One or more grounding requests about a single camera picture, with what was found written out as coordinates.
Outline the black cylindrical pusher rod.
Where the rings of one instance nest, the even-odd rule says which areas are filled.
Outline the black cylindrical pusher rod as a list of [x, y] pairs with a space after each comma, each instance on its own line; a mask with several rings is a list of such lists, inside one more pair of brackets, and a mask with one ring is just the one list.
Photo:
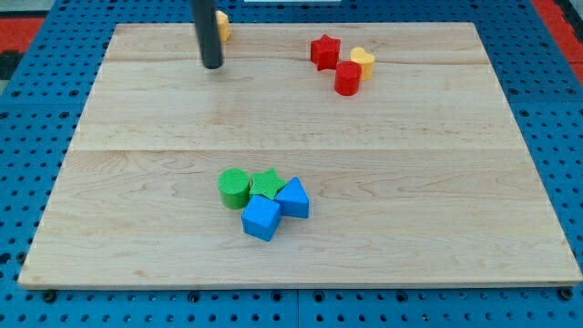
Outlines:
[[199, 44], [200, 58], [207, 69], [223, 65], [220, 33], [214, 0], [191, 0], [190, 6]]

